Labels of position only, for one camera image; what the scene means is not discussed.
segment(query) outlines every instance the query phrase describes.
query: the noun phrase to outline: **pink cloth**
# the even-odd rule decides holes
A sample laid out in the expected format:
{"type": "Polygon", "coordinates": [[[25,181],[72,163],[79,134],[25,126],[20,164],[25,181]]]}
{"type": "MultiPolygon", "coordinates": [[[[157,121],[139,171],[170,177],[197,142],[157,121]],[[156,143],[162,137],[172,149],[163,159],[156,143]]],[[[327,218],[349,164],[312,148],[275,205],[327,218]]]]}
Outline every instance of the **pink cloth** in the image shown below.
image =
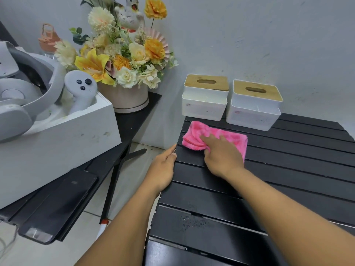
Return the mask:
{"type": "Polygon", "coordinates": [[[244,161],[248,144],[248,137],[246,135],[210,128],[200,121],[191,122],[189,130],[183,137],[182,145],[193,150],[205,150],[206,148],[209,150],[209,147],[200,139],[200,136],[204,135],[209,137],[210,134],[213,134],[216,138],[223,135],[229,142],[236,146],[237,150],[242,154],[244,161]]]}

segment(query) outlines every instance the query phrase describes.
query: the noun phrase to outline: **hand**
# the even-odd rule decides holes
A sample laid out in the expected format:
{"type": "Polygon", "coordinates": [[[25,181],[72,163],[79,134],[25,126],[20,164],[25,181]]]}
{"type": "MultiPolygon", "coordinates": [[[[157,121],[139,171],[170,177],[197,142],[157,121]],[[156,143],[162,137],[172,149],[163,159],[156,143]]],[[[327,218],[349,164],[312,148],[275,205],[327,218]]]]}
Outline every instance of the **hand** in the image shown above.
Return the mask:
{"type": "Polygon", "coordinates": [[[174,162],[176,160],[175,148],[176,144],[156,156],[144,179],[143,183],[148,185],[149,188],[152,188],[157,196],[173,179],[174,162]]]}
{"type": "Polygon", "coordinates": [[[220,139],[214,137],[213,134],[209,137],[202,135],[200,138],[211,150],[204,151],[204,162],[211,173],[227,180],[228,172],[232,169],[244,169],[242,154],[223,135],[220,139]]]}

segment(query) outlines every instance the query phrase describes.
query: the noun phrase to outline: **flower arrangement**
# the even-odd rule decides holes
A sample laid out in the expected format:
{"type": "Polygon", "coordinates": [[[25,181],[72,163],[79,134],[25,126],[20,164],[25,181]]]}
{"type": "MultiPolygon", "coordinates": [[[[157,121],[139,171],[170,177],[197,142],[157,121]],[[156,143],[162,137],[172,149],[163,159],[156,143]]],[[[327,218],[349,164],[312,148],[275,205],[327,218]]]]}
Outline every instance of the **flower arrangement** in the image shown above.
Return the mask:
{"type": "MultiPolygon", "coordinates": [[[[140,26],[132,38],[131,31],[121,25],[113,1],[98,1],[98,4],[91,0],[82,1],[92,7],[88,22],[93,36],[82,36],[81,28],[71,28],[73,41],[82,48],[77,53],[68,41],[57,42],[55,56],[58,61],[68,70],[84,71],[96,82],[114,87],[119,84],[123,88],[132,88],[136,84],[146,84],[151,89],[157,88],[164,69],[178,65],[165,38],[144,26],[140,26]]],[[[136,6],[132,6],[131,13],[139,16],[138,0],[133,1],[136,6]]],[[[167,16],[161,0],[146,0],[144,13],[153,19],[167,16]]]]}

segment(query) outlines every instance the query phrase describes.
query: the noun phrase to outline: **white box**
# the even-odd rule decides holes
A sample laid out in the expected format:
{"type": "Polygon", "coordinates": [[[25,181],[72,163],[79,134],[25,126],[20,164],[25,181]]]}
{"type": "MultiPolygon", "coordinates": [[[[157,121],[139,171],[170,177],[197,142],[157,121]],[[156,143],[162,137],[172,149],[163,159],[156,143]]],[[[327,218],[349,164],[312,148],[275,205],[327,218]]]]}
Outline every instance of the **white box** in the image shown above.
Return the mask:
{"type": "Polygon", "coordinates": [[[0,209],[121,143],[113,106],[103,95],[67,116],[70,95],[64,91],[63,106],[53,105],[48,119],[0,144],[0,209]]]}
{"type": "Polygon", "coordinates": [[[228,101],[228,123],[268,131],[281,115],[283,99],[276,86],[234,80],[228,101]]]}
{"type": "Polygon", "coordinates": [[[182,94],[184,116],[221,120],[229,91],[227,77],[188,74],[184,87],[182,94]]]}

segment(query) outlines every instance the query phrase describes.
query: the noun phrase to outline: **tiled floor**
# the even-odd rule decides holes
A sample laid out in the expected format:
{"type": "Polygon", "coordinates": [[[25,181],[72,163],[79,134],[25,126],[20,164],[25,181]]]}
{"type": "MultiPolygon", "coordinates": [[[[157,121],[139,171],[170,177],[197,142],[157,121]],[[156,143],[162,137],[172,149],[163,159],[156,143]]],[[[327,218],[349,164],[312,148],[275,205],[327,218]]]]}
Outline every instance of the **tiled floor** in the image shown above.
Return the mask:
{"type": "MultiPolygon", "coordinates": [[[[146,148],[147,152],[138,158],[127,161],[121,170],[113,196],[109,219],[113,219],[130,197],[135,193],[149,168],[151,161],[163,150],[141,144],[132,144],[131,152],[146,148]]],[[[79,217],[68,236],[63,242],[54,242],[51,245],[41,245],[23,237],[17,236],[15,243],[6,250],[0,259],[1,266],[71,266],[85,253],[96,239],[99,230],[99,221],[104,206],[109,177],[101,185],[95,196],[87,205],[85,212],[79,217]]],[[[155,201],[149,224],[157,206],[155,201]]],[[[1,239],[7,244],[11,241],[15,228],[0,223],[0,250],[3,249],[1,239]]]]}

